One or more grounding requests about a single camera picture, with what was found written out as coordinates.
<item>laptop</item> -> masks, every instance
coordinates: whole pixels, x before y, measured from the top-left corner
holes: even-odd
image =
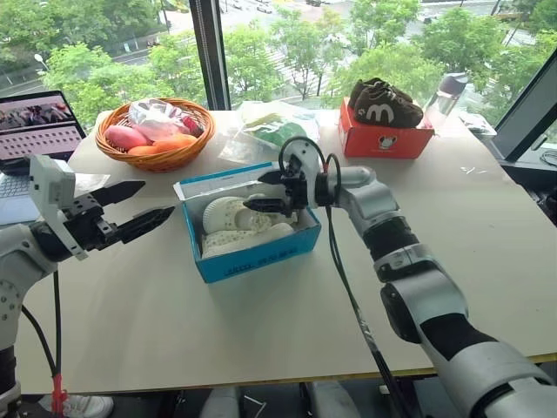
[[[0,226],[39,216],[29,195],[29,156],[67,161],[83,138],[61,91],[0,98]]]

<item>plastic bag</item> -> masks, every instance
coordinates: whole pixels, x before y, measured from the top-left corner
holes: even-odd
[[[302,107],[280,101],[244,102],[238,115],[241,128],[226,141],[222,159],[242,164],[274,160],[283,143],[295,136],[319,142],[315,114]]]
[[[151,141],[170,140],[177,133],[198,137],[202,130],[182,109],[155,98],[131,103],[128,119],[131,126]]]

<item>blue shoe box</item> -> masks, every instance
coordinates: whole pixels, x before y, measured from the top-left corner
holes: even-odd
[[[295,232],[265,244],[244,250],[202,258],[201,239],[203,211],[214,199],[223,196],[249,197],[255,193],[267,196],[284,196],[284,187],[259,183],[263,173],[275,170],[273,163],[249,165],[225,172],[185,179],[174,185],[178,198],[183,202],[185,224],[190,234],[191,250],[201,277],[206,283],[255,270],[256,268],[310,252],[317,242],[321,224],[306,208],[299,213]]]

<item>wicker basket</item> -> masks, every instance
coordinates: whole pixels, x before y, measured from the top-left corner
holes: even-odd
[[[199,104],[181,98],[160,98],[171,105],[184,110],[190,117],[203,127],[203,133],[197,142],[186,148],[180,148],[159,154],[135,156],[126,153],[123,149],[113,146],[104,136],[111,125],[130,126],[128,121],[129,104],[118,107],[111,115],[100,124],[95,140],[98,148],[112,159],[124,161],[141,170],[148,172],[170,172],[192,161],[203,150],[209,139],[215,133],[215,119]]]

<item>table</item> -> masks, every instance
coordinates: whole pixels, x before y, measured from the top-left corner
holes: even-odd
[[[111,160],[87,138],[77,172],[146,179],[133,199],[106,208],[123,222],[177,203],[171,184],[237,166],[217,158],[237,129],[215,112],[218,134],[188,167],[149,174]],[[467,296],[471,322],[537,361],[557,359],[557,232],[536,204],[455,119],[414,161],[345,160],[338,113],[320,114],[324,152],[369,165],[392,187],[408,222]],[[324,211],[317,210],[321,221]],[[396,374],[431,373],[418,346],[399,340],[380,302],[381,284],[347,216],[334,211],[353,291]],[[322,231],[314,251],[216,284],[195,268],[182,214],[129,245],[60,266],[64,386],[76,393],[190,388],[377,375]],[[25,301],[54,344],[51,279]],[[23,392],[51,390],[37,337],[21,320],[16,345]]]

